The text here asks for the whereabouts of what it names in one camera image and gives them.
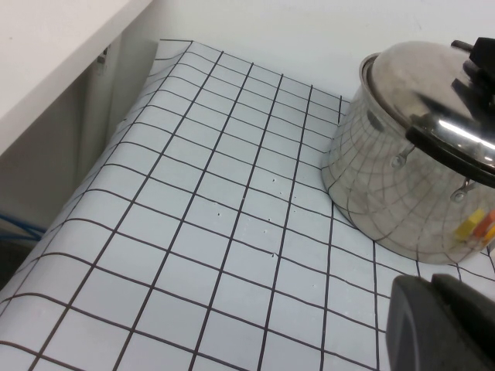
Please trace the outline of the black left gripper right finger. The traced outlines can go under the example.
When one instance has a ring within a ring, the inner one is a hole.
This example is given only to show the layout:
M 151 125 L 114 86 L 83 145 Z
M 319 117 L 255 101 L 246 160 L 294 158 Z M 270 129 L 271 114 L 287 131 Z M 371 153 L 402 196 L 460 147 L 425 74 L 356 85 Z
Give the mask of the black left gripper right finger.
M 468 370 L 494 369 L 494 301 L 468 284 L 435 274 L 431 284 L 465 343 Z

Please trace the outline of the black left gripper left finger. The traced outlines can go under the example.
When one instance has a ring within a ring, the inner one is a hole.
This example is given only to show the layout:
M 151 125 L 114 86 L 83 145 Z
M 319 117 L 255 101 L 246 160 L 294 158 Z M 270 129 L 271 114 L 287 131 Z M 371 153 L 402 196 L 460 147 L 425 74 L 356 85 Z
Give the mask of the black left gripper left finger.
M 392 370 L 463 370 L 459 323 L 432 285 L 419 277 L 394 279 L 386 345 Z

